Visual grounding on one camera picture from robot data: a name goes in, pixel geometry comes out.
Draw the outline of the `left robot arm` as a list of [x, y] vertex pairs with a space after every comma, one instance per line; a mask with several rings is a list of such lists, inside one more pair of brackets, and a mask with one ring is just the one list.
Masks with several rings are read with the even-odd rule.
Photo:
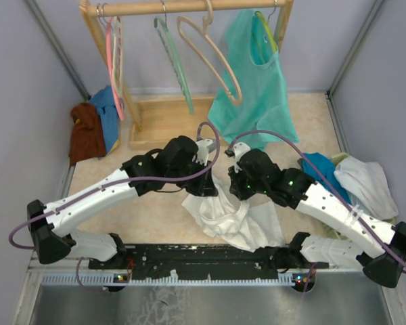
[[64, 258], [89, 258], [118, 269], [127, 260], [119, 235], [91, 234], [78, 226], [119, 202], [160, 191], [171, 183], [199, 197], [217, 196], [209, 154], [213, 139], [176, 137], [163, 149], [153, 149], [124, 162], [112, 174], [77, 194], [50, 202], [27, 205], [30, 235], [39, 262], [52, 264]]

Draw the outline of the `white t-shirt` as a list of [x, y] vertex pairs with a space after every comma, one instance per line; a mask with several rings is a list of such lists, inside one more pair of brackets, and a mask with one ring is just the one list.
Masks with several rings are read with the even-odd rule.
[[243, 251], [282, 246], [286, 243], [275, 205], [272, 202], [250, 206], [229, 192], [229, 184], [213, 178], [217, 196], [188, 195], [182, 206], [203, 232]]

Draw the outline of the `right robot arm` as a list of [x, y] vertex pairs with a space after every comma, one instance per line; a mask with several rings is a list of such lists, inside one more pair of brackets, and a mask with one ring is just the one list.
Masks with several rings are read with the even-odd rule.
[[397, 286], [406, 270], [406, 223], [387, 223], [357, 207], [343, 204], [311, 176], [297, 168], [281, 170], [266, 152], [238, 143], [226, 150], [235, 162], [228, 170], [230, 192], [239, 200], [255, 194], [276, 205], [309, 215], [346, 236], [346, 240], [301, 233], [289, 245], [290, 263], [360, 269], [386, 288]]

